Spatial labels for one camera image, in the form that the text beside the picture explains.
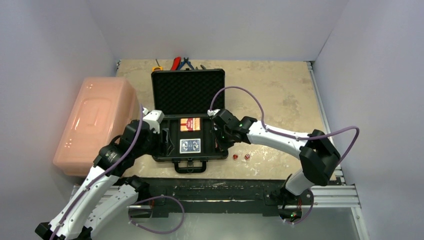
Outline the blue playing card deck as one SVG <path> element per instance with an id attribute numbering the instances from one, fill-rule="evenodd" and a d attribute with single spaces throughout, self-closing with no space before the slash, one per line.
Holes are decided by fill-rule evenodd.
<path id="1" fill-rule="evenodd" d="M 201 139 L 181 139 L 179 141 L 180 154 L 197 154 L 201 153 Z"/>

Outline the red Texas Hold'em card deck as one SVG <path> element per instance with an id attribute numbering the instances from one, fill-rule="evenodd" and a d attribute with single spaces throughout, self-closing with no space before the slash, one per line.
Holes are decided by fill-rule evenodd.
<path id="1" fill-rule="evenodd" d="M 181 118 L 181 132 L 198 132 L 201 130 L 201 119 L 199 117 Z"/>

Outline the black poker carrying case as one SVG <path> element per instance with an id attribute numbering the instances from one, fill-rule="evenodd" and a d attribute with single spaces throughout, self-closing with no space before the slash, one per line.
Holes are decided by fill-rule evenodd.
<path id="1" fill-rule="evenodd" d="M 215 149 L 211 133 L 213 122 L 209 109 L 225 108 L 225 71 L 221 68 L 205 70 L 163 70 L 151 73 L 155 110 L 164 113 L 160 130 L 169 128 L 169 139 L 174 144 L 168 155 L 155 155 L 156 162 L 171 162 L 179 174 L 206 171 L 210 160 L 224 160 L 229 152 Z M 200 131 L 180 131 L 181 118 L 200 118 Z M 201 153 L 180 153 L 181 139 L 201 139 Z"/>

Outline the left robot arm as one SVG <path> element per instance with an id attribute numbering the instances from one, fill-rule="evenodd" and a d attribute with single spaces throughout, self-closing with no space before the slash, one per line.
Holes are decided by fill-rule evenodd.
<path id="1" fill-rule="evenodd" d="M 150 184 L 136 175 L 126 178 L 118 192 L 103 203 L 105 193 L 143 155 L 153 156 L 160 148 L 160 112 L 151 111 L 128 124 L 123 134 L 102 147 L 82 185 L 67 205 L 35 233 L 43 240 L 91 240 L 116 215 L 132 204 L 152 205 L 162 196 L 152 196 Z"/>

